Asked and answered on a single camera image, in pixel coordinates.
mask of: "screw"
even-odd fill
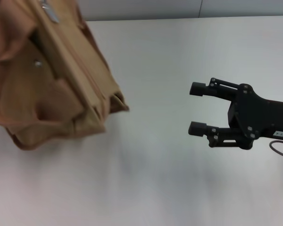
[[[36,67],[42,67],[43,63],[42,63],[40,60],[35,60],[35,61],[34,61],[34,65],[35,65]]]

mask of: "cable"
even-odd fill
[[[282,144],[283,144],[283,141],[282,141],[282,140],[274,140],[274,141],[272,141],[272,142],[269,143],[269,147],[270,147],[274,152],[276,152],[276,153],[278,153],[279,155],[283,156],[283,153],[282,153],[282,152],[279,152],[277,149],[275,149],[275,148],[273,147],[273,144],[274,144],[274,143],[282,143]]]

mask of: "white tabletop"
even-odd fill
[[[106,134],[36,152],[0,128],[0,225],[283,226],[283,157],[269,139],[245,151],[188,135],[191,121],[228,127],[229,102],[190,96],[194,81],[283,101],[283,16],[89,25],[131,111]]]

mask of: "tool bag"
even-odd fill
[[[0,0],[0,125],[32,150],[128,110],[75,0]]]

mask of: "label sticker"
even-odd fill
[[[283,132],[281,132],[281,131],[276,131],[276,132],[274,133],[274,136],[275,136],[275,137],[283,137]]]

